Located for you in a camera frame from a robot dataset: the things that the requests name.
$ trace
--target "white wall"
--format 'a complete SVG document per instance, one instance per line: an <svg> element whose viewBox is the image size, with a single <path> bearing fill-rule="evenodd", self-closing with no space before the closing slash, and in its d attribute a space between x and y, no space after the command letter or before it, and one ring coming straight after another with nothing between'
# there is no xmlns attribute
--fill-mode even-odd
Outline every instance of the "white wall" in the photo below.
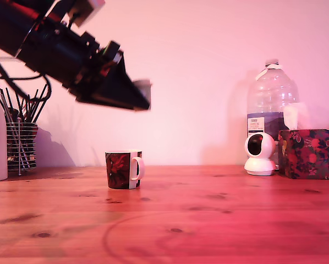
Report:
<svg viewBox="0 0 329 264"><path fill-rule="evenodd" d="M122 45L132 79L150 78L152 110L74 102L53 82L38 124L38 166L104 165L106 149L146 164L243 164L246 92L277 57L314 127L329 128L329 0L107 0L81 29ZM4 64L11 76L31 74ZM42 81L22 83L31 94Z"/></svg>

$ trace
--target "black cable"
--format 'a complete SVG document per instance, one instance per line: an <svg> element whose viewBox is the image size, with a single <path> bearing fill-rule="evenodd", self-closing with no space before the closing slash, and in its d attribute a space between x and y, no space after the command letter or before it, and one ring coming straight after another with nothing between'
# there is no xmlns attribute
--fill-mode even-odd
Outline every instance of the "black cable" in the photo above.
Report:
<svg viewBox="0 0 329 264"><path fill-rule="evenodd" d="M74 13L72 18L69 19L69 25L68 25L68 29L70 29L72 27L72 24L74 23L74 21L80 16L80 13Z"/></svg>
<svg viewBox="0 0 329 264"><path fill-rule="evenodd" d="M45 74L41 74L41 75L45 79L47 87L48 87L47 95L44 98L34 97L32 99L29 99L28 95L18 85L16 85L14 83L14 81L13 81L14 79L12 79L8 76L7 72L4 70L4 68L2 67L1 64L0 64L0 74L2 76L2 79L7 82L7 84L10 86L10 88L12 88L18 95L20 95L22 98L24 98L28 102L47 101L51 97L51 93L52 93L51 83Z"/></svg>
<svg viewBox="0 0 329 264"><path fill-rule="evenodd" d="M15 81L27 81L27 80L35 80L42 77L42 74L39 74L37 76L32 76L32 77L17 77L17 78L10 78L12 80Z"/></svg>

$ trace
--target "bottle label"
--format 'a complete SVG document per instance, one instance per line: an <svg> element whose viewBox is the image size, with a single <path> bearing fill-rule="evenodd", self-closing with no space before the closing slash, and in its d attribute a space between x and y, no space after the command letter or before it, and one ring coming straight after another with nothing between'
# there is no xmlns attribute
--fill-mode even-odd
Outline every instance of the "bottle label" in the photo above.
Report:
<svg viewBox="0 0 329 264"><path fill-rule="evenodd" d="M265 132L278 140L278 132L288 129L284 124L283 112L248 114L248 136Z"/></svg>

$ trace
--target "camera lens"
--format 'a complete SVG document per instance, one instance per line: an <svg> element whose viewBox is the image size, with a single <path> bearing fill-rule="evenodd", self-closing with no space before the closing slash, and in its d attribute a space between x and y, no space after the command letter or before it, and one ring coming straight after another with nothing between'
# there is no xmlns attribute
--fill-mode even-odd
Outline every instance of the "camera lens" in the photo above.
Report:
<svg viewBox="0 0 329 264"><path fill-rule="evenodd" d="M258 155L261 153L262 135L253 135L248 142L248 151L252 155Z"/></svg>

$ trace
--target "mug handle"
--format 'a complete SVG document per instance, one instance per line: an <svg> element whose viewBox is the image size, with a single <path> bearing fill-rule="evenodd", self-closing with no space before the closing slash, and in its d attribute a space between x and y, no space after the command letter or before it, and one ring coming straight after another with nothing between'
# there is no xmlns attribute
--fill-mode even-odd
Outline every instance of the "mug handle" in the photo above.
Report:
<svg viewBox="0 0 329 264"><path fill-rule="evenodd" d="M131 161L136 161L137 164L139 165L139 174L135 175L135 177L130 177L130 180L140 180L144 177L145 175L145 164L144 161L142 160L142 158L140 157L134 157L131 159Z"/></svg>

